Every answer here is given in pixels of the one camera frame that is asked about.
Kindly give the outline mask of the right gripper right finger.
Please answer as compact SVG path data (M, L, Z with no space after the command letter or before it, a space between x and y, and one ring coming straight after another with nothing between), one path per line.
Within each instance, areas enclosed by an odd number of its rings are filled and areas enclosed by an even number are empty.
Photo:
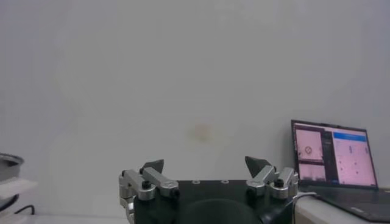
M298 173L291 167L278 171L265 159L245 156L246 166L251 174L246 186L256 197L264 196L266 191L272 198L286 200L298 194Z

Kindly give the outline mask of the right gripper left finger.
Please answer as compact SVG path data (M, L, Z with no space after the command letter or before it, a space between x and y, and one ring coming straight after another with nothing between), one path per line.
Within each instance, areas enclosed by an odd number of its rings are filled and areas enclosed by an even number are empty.
M159 192L171 199L180 197L179 182L162 174L164 160L146 162L139 171L123 170L118 177L119 204L126 212L129 223L135 223L135 199L151 201Z

